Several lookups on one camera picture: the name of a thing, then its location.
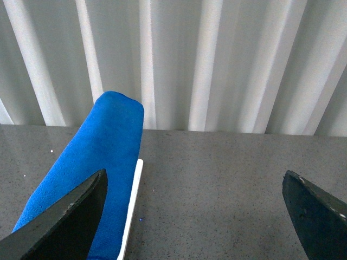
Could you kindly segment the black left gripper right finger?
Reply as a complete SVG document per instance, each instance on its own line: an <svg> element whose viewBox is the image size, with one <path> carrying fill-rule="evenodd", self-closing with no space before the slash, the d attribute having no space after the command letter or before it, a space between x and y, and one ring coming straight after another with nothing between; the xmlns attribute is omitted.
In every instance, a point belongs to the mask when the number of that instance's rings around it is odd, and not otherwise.
<svg viewBox="0 0 347 260"><path fill-rule="evenodd" d="M293 171L282 196L308 259L346 259L346 203Z"/></svg>

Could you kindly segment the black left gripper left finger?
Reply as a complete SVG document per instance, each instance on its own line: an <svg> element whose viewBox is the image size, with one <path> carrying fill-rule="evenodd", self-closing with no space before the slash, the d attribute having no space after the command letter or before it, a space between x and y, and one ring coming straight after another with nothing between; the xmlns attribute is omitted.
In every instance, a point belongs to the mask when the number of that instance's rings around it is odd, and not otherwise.
<svg viewBox="0 0 347 260"><path fill-rule="evenodd" d="M104 209L107 184L106 171L95 172L1 240L1 259L86 259Z"/></svg>

